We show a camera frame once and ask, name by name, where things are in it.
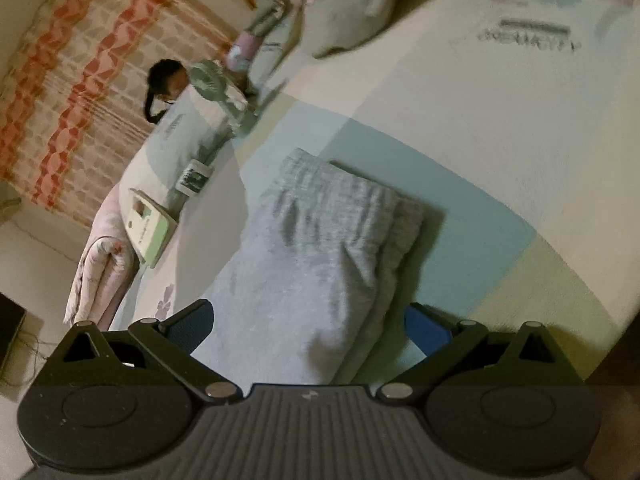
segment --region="bed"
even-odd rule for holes
[[[154,269],[111,325],[197,300],[295,148],[422,202],[385,331],[355,381],[424,356],[402,307],[513,329],[545,323],[587,377],[638,310],[640,17],[636,0],[401,0],[371,42],[294,50],[261,117],[218,152]]]

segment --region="metal screw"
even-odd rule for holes
[[[235,384],[220,381],[219,383],[213,383],[207,386],[204,392],[213,399],[222,400],[233,397],[238,392],[238,388]]]
[[[404,383],[388,383],[380,388],[380,392],[386,399],[406,399],[411,397],[414,389]]]

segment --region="ribbed black surface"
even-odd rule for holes
[[[26,478],[95,478],[48,468]],[[207,408],[168,454],[113,480],[490,479],[432,443],[411,409],[357,386],[256,386],[233,406]],[[547,478],[586,480],[577,469]]]

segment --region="black hair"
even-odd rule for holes
[[[169,93],[169,89],[167,88],[169,78],[183,68],[180,61],[176,61],[175,59],[161,59],[149,69],[149,75],[146,78],[149,87],[146,91],[145,117],[150,123],[158,124],[158,121],[162,119],[162,116],[166,112],[166,110],[163,110],[157,115],[151,115],[151,105],[154,103],[154,99],[159,94]]]

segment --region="folded clothing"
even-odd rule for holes
[[[423,218],[418,203],[295,150],[204,293],[215,323],[193,356],[244,391],[350,381]]]
[[[138,260],[122,221],[116,184],[95,215],[66,303],[64,322],[88,319],[107,330],[137,270]]]

